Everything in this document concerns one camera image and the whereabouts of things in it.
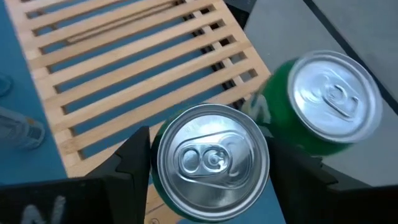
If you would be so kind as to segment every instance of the bamboo mat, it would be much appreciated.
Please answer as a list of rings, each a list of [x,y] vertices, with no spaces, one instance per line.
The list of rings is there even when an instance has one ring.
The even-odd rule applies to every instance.
[[[121,2],[124,4],[120,7],[104,10]],[[102,139],[140,124],[157,113],[226,82],[233,82],[233,87],[206,101],[228,105],[247,99],[269,76],[267,67],[223,1],[87,0],[74,4],[73,1],[67,0],[5,0],[5,3],[69,177],[86,175],[105,161],[123,142],[90,156],[83,153],[87,147]],[[82,15],[90,16],[65,23],[74,18],[81,18]],[[65,61],[90,54],[103,46],[112,45],[119,40],[139,35],[180,18],[184,20],[181,19],[179,23],[131,43],[87,57],[71,66],[52,69]],[[98,77],[80,82],[67,90],[60,90],[62,85],[187,34],[195,36],[192,35],[192,38],[107,71]],[[62,47],[46,50],[59,43],[62,43]],[[210,49],[206,54],[171,66],[168,70],[73,111],[66,109],[68,105],[110,86],[138,77],[141,73],[205,48]],[[212,70],[210,74],[194,82],[178,87],[95,127],[80,133],[74,131],[75,127],[88,120],[212,65],[218,65],[221,69]],[[150,128],[151,140],[161,124],[162,122],[157,123]],[[164,205],[153,185],[150,185],[146,223],[176,223],[180,219],[181,217]]]

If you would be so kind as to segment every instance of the blue surface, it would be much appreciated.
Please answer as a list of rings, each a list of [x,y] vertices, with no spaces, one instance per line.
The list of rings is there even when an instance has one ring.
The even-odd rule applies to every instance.
[[[0,31],[2,31],[2,41],[1,41],[1,67],[0,72],[12,77],[14,81],[14,87],[11,90],[10,94],[0,98],[0,106],[19,111],[27,116],[30,116],[38,121],[43,122],[46,125],[47,133],[50,133],[47,122],[45,120],[43,109],[40,105],[40,101],[37,97],[37,94],[34,89],[34,85],[30,78],[29,71],[27,69],[27,65],[25,64],[25,60],[22,56],[21,48],[19,47],[19,43],[14,35],[14,31],[12,29],[10,20],[7,16],[4,5],[0,5],[0,22],[2,24]],[[62,26],[75,22],[74,20],[65,21],[62,23]],[[155,31],[159,31],[160,29],[165,29],[173,24],[176,24],[181,21],[172,21],[164,26],[157,27],[154,30],[148,30],[147,32],[141,35],[135,35],[134,37],[121,40],[116,42],[113,46],[119,46],[127,44],[128,42],[134,41],[138,38],[142,38],[145,35],[150,35]],[[74,82],[71,82],[66,85],[60,86],[62,91],[73,88],[74,86],[86,82],[92,78],[103,75],[106,72],[112,71],[116,68],[122,67],[127,63],[131,63],[135,60],[140,59],[141,57],[146,57],[148,55],[154,54],[166,47],[170,47],[175,45],[183,40],[192,38],[188,35],[173,40],[169,43],[164,44],[163,46],[155,47],[150,49],[149,51],[143,52],[141,54],[137,54],[135,56],[129,57],[126,60],[122,60],[114,65],[110,65],[101,69],[100,71],[88,74],[85,78],[77,79]],[[47,51],[53,51],[62,45],[52,45],[47,48]],[[91,54],[86,54],[82,57],[74,58],[73,60],[68,60],[56,67],[53,67],[54,70],[59,70],[65,68],[67,66],[71,66],[75,63],[78,63],[82,60],[86,60],[87,58],[94,57],[95,55],[102,54],[103,52],[107,52],[111,47],[105,47],[95,50]],[[153,75],[156,75],[170,67],[176,66],[178,64],[184,63],[187,60],[190,60],[194,57],[199,56],[201,53],[199,51],[192,52],[184,58],[178,58],[178,60],[173,60],[170,63],[166,63],[163,66],[159,66],[153,70],[149,70],[148,72],[144,72],[143,74],[138,75],[132,79],[126,80],[126,82],[122,84],[117,84],[112,86],[111,88],[107,88],[104,91],[99,91],[83,100],[80,100],[76,103],[72,103],[67,106],[67,111],[71,112],[81,108],[92,101],[98,100],[105,96],[108,96],[120,89],[123,89],[127,86],[133,85],[143,79],[149,78]],[[171,83],[159,90],[153,91],[145,95],[142,98],[137,100],[133,100],[132,102],[116,108],[115,110],[110,111],[109,113],[105,113],[97,118],[91,119],[87,122],[84,122],[81,125],[76,127],[76,132],[78,134],[84,133],[85,131],[107,121],[119,114],[125,113],[128,110],[136,108],[144,103],[147,103],[151,100],[158,98],[161,95],[167,94],[176,88],[179,88],[187,83],[190,83],[194,80],[197,80],[201,77],[204,77],[211,73],[209,68],[191,74],[187,78],[183,78],[178,80],[177,82]],[[209,91],[206,91],[198,96],[188,99],[187,101],[182,102],[181,104],[175,105],[172,108],[169,108],[149,119],[146,119],[130,128],[127,128],[124,131],[121,131],[118,134],[112,135],[109,138],[106,138],[104,141],[100,141],[90,147],[85,149],[86,155],[92,155],[122,139],[125,139],[132,132],[134,132],[141,125],[153,125],[156,124],[165,118],[169,117],[171,114],[176,111],[186,107],[187,105],[192,105],[195,103],[199,103],[213,95],[218,94],[222,91],[220,86],[216,86]],[[35,182],[41,180],[52,180],[52,179],[63,179],[66,177],[66,173],[63,169],[62,162],[58,155],[57,148],[55,147],[55,142],[50,134],[48,134],[45,138],[43,145],[41,145],[38,149],[30,150],[30,151],[16,151],[10,149],[2,149],[0,150],[0,182],[3,184],[16,184],[22,182]],[[267,187],[260,199],[254,204],[252,208],[250,208],[247,212],[240,215],[238,218],[228,221],[227,223],[242,223],[242,222],[250,222],[255,223],[261,221],[262,223],[284,223],[284,219],[282,216],[282,212],[280,210],[278,201],[276,199],[274,189],[272,188],[271,182],[267,184]],[[182,220],[180,223],[191,223],[188,220]]]

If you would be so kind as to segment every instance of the wooden slatted tray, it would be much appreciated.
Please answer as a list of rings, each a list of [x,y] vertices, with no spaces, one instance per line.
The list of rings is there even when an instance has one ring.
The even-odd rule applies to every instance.
[[[5,2],[69,177],[87,174],[123,142],[84,153],[102,140],[124,130],[131,133],[129,128],[135,125],[149,125],[156,114],[226,82],[234,86],[203,100],[231,104],[247,99],[269,76],[223,1]],[[204,54],[203,49],[210,51]],[[167,69],[154,71],[164,65]],[[212,70],[214,65],[221,69]],[[143,76],[148,71],[152,74]],[[199,71],[206,74],[127,107],[102,123],[84,125]],[[164,118],[152,125],[152,138]],[[175,223],[180,217],[150,185],[146,222],[154,219]]]

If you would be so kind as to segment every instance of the can rim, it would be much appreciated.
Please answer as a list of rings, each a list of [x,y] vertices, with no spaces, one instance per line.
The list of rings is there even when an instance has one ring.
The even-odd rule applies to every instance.
[[[325,133],[323,130],[313,125],[308,120],[308,118],[305,117],[294,98],[294,83],[295,79],[297,78],[298,71],[304,65],[316,58],[327,58],[328,60],[333,60],[340,65],[344,65],[349,71],[353,73],[354,76],[358,78],[363,87],[365,87],[365,89],[367,89],[368,91],[371,91],[372,94],[375,96],[374,98],[368,97],[370,98],[371,102],[371,109],[368,109],[368,118],[371,119],[367,119],[357,130],[353,131],[353,133],[351,134],[345,136],[332,136]],[[306,128],[308,128],[311,132],[315,133],[318,137],[326,141],[340,143],[354,143],[361,141],[369,137],[376,130],[381,122],[382,98],[379,88],[377,87],[376,82],[373,80],[369,72],[362,65],[360,65],[357,61],[353,60],[349,56],[331,50],[316,50],[313,52],[309,52],[300,57],[295,62],[289,72],[287,82],[287,94],[289,97],[289,101],[298,118],[305,125]]]
[[[210,221],[210,222],[222,222],[222,221],[226,221],[231,218],[234,218],[234,217],[238,216],[239,214],[245,212],[249,207],[251,207],[254,204],[254,202],[256,202],[256,200],[260,197],[260,195],[264,191],[266,184],[268,183],[269,169],[270,169],[268,145],[267,145],[265,137],[261,134],[261,130],[258,128],[258,126],[255,124],[255,122],[249,116],[247,116],[246,114],[244,114],[240,111],[236,111],[235,109],[232,109],[229,106],[215,104],[215,103],[207,103],[207,104],[193,106],[193,107],[189,108],[188,110],[184,111],[183,113],[181,113],[180,115],[178,115],[164,131],[164,135],[162,136],[160,143],[159,143],[159,149],[164,148],[166,146],[166,142],[170,139],[170,137],[174,136],[175,133],[177,133],[177,131],[179,130],[178,127],[179,126],[182,127],[187,122],[187,121],[184,121],[184,124],[181,124],[182,121],[180,120],[180,118],[182,116],[186,116],[186,114],[188,114],[188,113],[191,113],[192,110],[195,110],[196,108],[202,107],[202,106],[218,106],[218,107],[222,107],[222,108],[228,108],[229,110],[234,111],[234,113],[236,113],[241,118],[246,119],[245,122],[251,122],[251,124],[253,125],[253,128],[255,129],[255,132],[260,133],[256,137],[260,136],[263,139],[264,147],[266,149],[265,151],[263,151],[263,150],[260,151],[260,153],[264,153],[264,157],[266,158],[262,161],[263,166],[261,166],[262,167],[261,173],[264,174],[263,180],[261,182],[258,181],[258,182],[253,183],[253,186],[255,186],[255,187],[252,189],[251,194],[250,193],[246,194],[246,196],[242,199],[242,202],[246,202],[246,203],[241,203],[239,206],[234,208],[234,210],[229,210],[229,212],[219,212],[219,213],[221,213],[221,215],[210,215],[210,214],[214,214],[211,212],[202,212],[202,214],[200,212],[195,213],[195,212],[192,212],[192,210],[187,209],[188,206],[186,206],[186,207],[182,206],[182,205],[186,205],[186,204],[184,204],[176,196],[176,194],[173,193],[173,191],[170,189],[170,183],[169,183],[169,181],[167,181],[165,172],[161,172],[159,170],[160,167],[165,169],[165,166],[164,166],[165,164],[163,162],[163,158],[167,152],[167,151],[163,151],[163,153],[161,153],[161,151],[159,150],[159,153],[157,155],[157,167],[158,167],[159,179],[163,186],[163,189],[165,190],[166,194],[169,196],[171,201],[174,203],[174,205],[179,210],[181,210],[183,213],[186,213],[187,215],[197,218],[199,220],[206,220],[206,221]],[[194,116],[190,117],[189,121],[192,119],[195,119],[201,115],[202,114],[195,114]]]

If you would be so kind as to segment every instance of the black object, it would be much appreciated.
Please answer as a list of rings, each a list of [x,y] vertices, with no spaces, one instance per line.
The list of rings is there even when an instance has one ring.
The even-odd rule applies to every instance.
[[[84,178],[0,188],[0,223],[144,223],[149,128]]]
[[[398,186],[370,187],[267,138],[272,184],[287,223],[398,223]]]

